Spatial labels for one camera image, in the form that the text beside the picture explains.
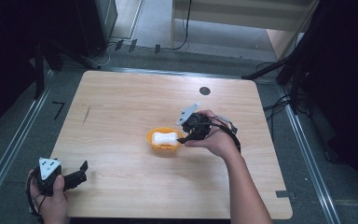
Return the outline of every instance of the metal frame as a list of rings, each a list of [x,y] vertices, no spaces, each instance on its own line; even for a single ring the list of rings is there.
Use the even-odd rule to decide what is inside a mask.
[[[280,87],[282,96],[287,95],[287,90]],[[304,162],[307,165],[307,169],[310,172],[310,178],[312,179],[313,187],[315,187],[316,193],[319,198],[319,202],[324,210],[324,215],[327,222],[330,224],[341,223],[337,209],[334,205],[333,199],[330,196],[330,192],[324,183],[321,172],[319,171],[316,160],[313,157],[310,144],[307,137],[301,127],[301,122],[298,119],[298,115],[295,115],[289,105],[286,106],[287,117],[290,120],[293,131],[295,132],[297,142],[301,149],[301,153],[304,158]]]
[[[51,83],[54,81],[54,74],[51,72],[51,70],[47,73],[46,77],[46,88],[40,95],[38,100],[34,100],[34,102],[31,104],[30,109],[28,110],[27,114],[24,117],[24,120],[22,121],[19,129],[14,134],[10,144],[8,145],[4,155],[2,156],[0,160],[0,187],[7,175],[7,172],[13,163],[13,161],[16,159],[18,152],[20,151],[20,148],[22,146],[22,143],[24,142],[24,139],[26,138],[28,132],[32,128],[34,121],[39,114],[40,109],[42,108],[42,105],[45,103],[45,100],[48,96]]]
[[[212,77],[212,78],[224,78],[224,79],[241,79],[241,75],[219,75],[219,74],[208,74],[208,73],[191,73],[191,72],[176,72],[176,71],[161,71],[161,70],[150,70],[150,69],[138,69],[138,68],[108,68],[104,69],[108,72],[119,72],[119,73],[139,73],[139,74],[152,74],[152,75],[169,75],[169,76],[186,76],[186,77]],[[275,78],[260,77],[254,80],[257,84],[275,85]]]
[[[134,17],[132,25],[131,25],[129,36],[128,37],[126,37],[126,36],[113,36],[113,32],[112,32],[112,35],[110,36],[109,42],[115,42],[115,40],[117,40],[117,39],[132,40],[133,34],[135,33],[136,25],[138,24],[139,15],[141,14],[142,7],[144,6],[144,2],[145,2],[145,0],[140,0],[139,1],[139,6],[138,6],[138,9],[136,9],[135,17]]]

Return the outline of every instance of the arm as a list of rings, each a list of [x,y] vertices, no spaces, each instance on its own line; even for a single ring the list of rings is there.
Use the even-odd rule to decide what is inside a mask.
[[[215,116],[212,111],[200,111],[200,113],[211,118]],[[186,146],[206,147],[224,160],[229,178],[231,223],[272,223],[245,160],[226,133],[212,127],[210,134],[204,140],[187,141]]]

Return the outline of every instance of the white object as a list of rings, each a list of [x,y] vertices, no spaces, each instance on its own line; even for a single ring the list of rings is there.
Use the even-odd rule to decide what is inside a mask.
[[[39,159],[40,175],[43,180],[46,180],[61,164],[61,161],[52,159]]]
[[[182,125],[183,123],[186,122],[186,120],[188,120],[188,118],[190,118],[191,114],[194,113],[194,111],[196,111],[196,109],[199,107],[200,103],[195,103],[185,109],[181,110],[181,116],[179,118],[179,121],[176,123],[177,125]]]
[[[170,145],[175,146],[178,144],[178,134],[177,133],[153,133],[152,134],[152,143],[156,146],[160,145]]]

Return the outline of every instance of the table top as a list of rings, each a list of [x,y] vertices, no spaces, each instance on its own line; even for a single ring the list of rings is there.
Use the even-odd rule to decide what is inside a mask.
[[[201,87],[211,93],[203,95]],[[256,85],[249,80],[88,71],[51,158],[62,173],[89,162],[69,195],[69,217],[229,218],[227,168],[205,148],[156,151],[146,141],[200,103],[239,129],[241,155],[272,218],[292,216]]]

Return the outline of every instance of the black dot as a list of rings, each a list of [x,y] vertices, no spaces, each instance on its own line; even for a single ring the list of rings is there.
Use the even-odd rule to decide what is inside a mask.
[[[209,94],[211,93],[211,90],[209,90],[208,87],[201,87],[201,88],[200,88],[200,93],[201,93],[202,95],[209,95]]]

